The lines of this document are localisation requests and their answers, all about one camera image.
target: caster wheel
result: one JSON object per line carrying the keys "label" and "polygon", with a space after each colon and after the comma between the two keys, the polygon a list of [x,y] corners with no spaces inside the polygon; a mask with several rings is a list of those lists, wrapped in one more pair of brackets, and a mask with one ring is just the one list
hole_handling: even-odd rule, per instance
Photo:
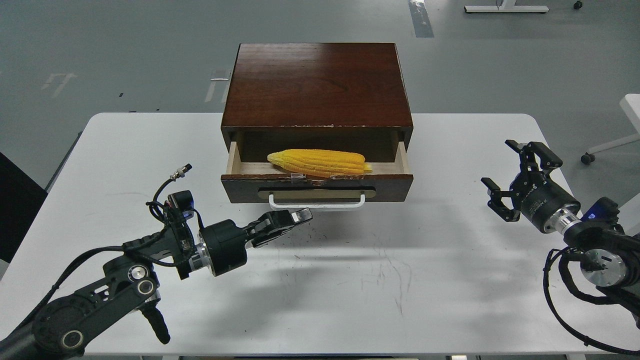
{"label": "caster wheel", "polygon": [[590,163],[596,161],[596,156],[594,154],[585,152],[584,155],[580,157],[580,161],[585,165],[589,165]]}

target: gray floor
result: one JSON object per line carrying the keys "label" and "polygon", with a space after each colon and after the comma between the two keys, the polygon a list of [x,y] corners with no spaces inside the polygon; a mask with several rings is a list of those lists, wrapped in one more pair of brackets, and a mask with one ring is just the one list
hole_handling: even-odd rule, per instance
{"label": "gray floor", "polygon": [[495,1],[426,0],[433,38],[416,37],[403,0],[2,2],[0,151],[45,187],[96,113],[222,112],[209,79],[240,42],[394,42],[413,112],[530,114],[583,206],[624,204],[640,192],[640,142],[579,158],[634,132],[618,103],[640,93],[640,1],[573,2],[465,14]]}

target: corn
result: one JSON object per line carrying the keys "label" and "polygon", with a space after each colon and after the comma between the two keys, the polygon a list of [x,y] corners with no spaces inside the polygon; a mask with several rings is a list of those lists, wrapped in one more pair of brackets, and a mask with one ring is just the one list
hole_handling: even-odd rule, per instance
{"label": "corn", "polygon": [[267,160],[285,170],[305,175],[362,175],[371,171],[364,156],[355,152],[289,149],[267,155]]}

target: white metal handle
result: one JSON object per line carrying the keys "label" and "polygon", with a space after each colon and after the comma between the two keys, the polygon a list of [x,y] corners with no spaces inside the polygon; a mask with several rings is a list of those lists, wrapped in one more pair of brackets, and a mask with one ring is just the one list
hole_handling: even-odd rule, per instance
{"label": "white metal handle", "polygon": [[365,195],[360,194],[360,202],[343,202],[328,204],[276,204],[273,193],[269,194],[269,206],[274,210],[309,208],[314,211],[353,211],[364,205]]}

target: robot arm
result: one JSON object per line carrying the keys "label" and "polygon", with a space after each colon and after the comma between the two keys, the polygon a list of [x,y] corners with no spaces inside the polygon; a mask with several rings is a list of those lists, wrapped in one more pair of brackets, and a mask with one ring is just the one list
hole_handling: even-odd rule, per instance
{"label": "robot arm", "polygon": [[[624,233],[618,224],[618,205],[607,197],[599,199],[582,218],[578,218],[580,203],[550,178],[551,171],[562,166],[562,161],[540,142],[507,140],[505,143],[518,153],[520,173],[509,191],[502,191],[490,178],[483,177],[490,197],[487,205],[507,222],[518,221],[522,213],[541,233],[557,231],[564,236],[568,247],[556,257],[552,257],[554,251],[550,252],[545,266],[545,295],[549,306],[565,329],[585,344],[621,352],[619,350],[623,349],[590,341],[565,326],[550,302],[548,271],[553,261],[560,257],[559,271],[572,295],[592,304],[619,304],[632,313],[640,328],[640,234],[629,236]],[[503,198],[510,198],[513,208],[507,208]],[[603,297],[585,294],[576,287],[568,269],[571,261],[580,263],[583,276],[604,294]]]}
{"label": "robot arm", "polygon": [[[158,340],[167,344],[169,332],[156,308],[160,295],[154,265],[175,267],[181,280],[205,267],[213,276],[218,276],[246,263],[246,246],[260,247],[312,219],[309,209],[294,213],[281,210],[267,212],[245,227],[236,226],[232,220],[205,227],[193,208],[191,192],[173,193],[164,204],[157,201],[162,189],[170,181],[184,176],[190,168],[187,165],[179,169],[158,189],[154,200],[147,203],[151,214],[164,223],[164,228],[122,246],[89,250],[76,258],[39,305],[0,341],[0,359],[82,356],[91,340],[134,310],[140,310]],[[198,243],[187,225],[187,219],[194,213],[198,214],[200,226]],[[124,254],[104,264],[104,278],[49,302],[53,292],[73,270],[102,251]],[[172,263],[162,261],[168,257],[173,258]]]}

